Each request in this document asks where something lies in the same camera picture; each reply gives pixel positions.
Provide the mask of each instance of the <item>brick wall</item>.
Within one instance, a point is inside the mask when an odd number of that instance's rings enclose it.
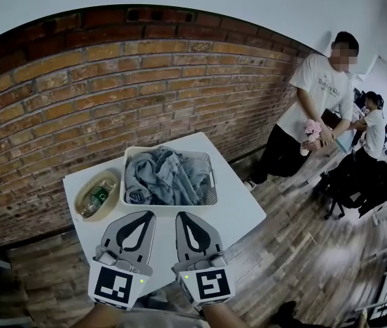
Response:
[[[0,36],[0,245],[71,224],[62,178],[203,131],[226,159],[266,142],[311,52],[232,18],[111,7]]]

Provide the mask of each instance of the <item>pink flower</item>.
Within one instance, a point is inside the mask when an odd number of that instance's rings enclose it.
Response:
[[[313,119],[308,119],[305,122],[305,133],[309,136],[309,141],[313,142],[316,139],[319,139],[320,133],[322,131],[321,124],[315,122]]]

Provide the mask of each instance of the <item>blue towel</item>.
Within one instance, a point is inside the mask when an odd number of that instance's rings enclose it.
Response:
[[[125,200],[130,204],[197,205],[206,197],[210,164],[185,158],[169,147],[133,156],[125,171]]]

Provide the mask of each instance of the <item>white sneaker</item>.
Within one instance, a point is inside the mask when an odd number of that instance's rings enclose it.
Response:
[[[243,182],[243,185],[245,185],[246,189],[250,192],[257,186],[250,178],[246,179],[245,182]]]

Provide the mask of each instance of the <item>person in white shirt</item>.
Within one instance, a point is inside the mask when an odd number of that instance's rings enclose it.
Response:
[[[365,162],[377,161],[382,154],[384,145],[384,120],[382,105],[384,104],[381,95],[375,92],[367,92],[365,98],[365,107],[369,114],[360,120],[349,125],[348,130],[366,131],[366,144],[356,153],[360,159]]]
[[[326,186],[331,180],[341,180],[350,169],[357,167],[361,174],[368,176],[374,163],[382,154],[384,145],[384,120],[382,107],[384,105],[381,95],[367,92],[365,106],[369,114],[349,125],[348,130],[366,131],[366,142],[355,154],[348,154],[339,166],[328,173],[327,180],[319,185],[319,189]]]
[[[354,91],[346,74],[350,64],[357,62],[358,42],[346,31],[337,34],[331,44],[331,56],[309,55],[295,71],[290,83],[297,88],[297,101],[280,117],[272,129],[266,149],[255,172],[244,185],[248,190],[263,183],[268,174],[288,177],[296,174],[309,157],[300,154],[333,144],[349,127],[352,119]],[[339,108],[341,121],[329,129],[321,116],[326,109]],[[305,134],[308,119],[319,122],[320,138],[309,142]]]

